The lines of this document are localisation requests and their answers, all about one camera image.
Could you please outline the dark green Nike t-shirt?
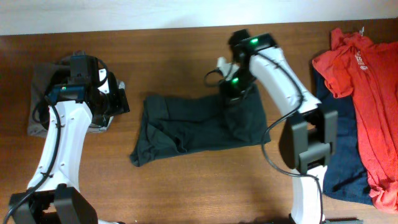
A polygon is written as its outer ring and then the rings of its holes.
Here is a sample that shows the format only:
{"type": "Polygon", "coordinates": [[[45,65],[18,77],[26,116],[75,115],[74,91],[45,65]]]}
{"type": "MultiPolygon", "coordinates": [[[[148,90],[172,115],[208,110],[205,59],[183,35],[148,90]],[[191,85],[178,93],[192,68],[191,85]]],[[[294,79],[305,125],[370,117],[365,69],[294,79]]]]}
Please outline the dark green Nike t-shirt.
{"type": "Polygon", "coordinates": [[[253,85],[242,102],[228,106],[220,94],[202,98],[148,96],[132,164],[202,151],[220,151],[270,142],[260,92],[253,85]]]}

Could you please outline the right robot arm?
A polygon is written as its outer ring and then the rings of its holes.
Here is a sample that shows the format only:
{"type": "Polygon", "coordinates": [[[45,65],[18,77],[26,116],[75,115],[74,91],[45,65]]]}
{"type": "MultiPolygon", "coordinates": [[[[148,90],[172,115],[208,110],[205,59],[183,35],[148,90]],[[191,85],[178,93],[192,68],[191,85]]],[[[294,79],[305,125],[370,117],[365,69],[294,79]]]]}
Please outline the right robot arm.
{"type": "Polygon", "coordinates": [[[293,181],[291,223],[326,223],[323,212],[323,179],[336,148],[337,110],[328,109],[312,95],[287,62],[283,50],[268,33],[251,36],[246,29],[233,32],[228,41],[230,63],[218,59],[219,82],[226,103],[243,101],[255,81],[268,92],[281,117],[263,134],[284,123],[279,140],[280,155],[289,168],[283,170],[268,156],[265,159],[293,181]]]}

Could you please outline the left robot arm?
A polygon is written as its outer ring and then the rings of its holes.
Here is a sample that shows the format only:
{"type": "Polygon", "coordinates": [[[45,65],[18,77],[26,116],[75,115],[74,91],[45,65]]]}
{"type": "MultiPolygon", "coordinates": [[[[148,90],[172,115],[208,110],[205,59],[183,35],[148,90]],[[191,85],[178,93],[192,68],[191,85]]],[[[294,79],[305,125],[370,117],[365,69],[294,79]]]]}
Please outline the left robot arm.
{"type": "Polygon", "coordinates": [[[49,115],[42,155],[27,190],[11,195],[4,223],[102,223],[79,189],[83,144],[92,124],[107,128],[130,111],[126,93],[94,56],[72,56],[64,74],[44,93],[49,115]]]}

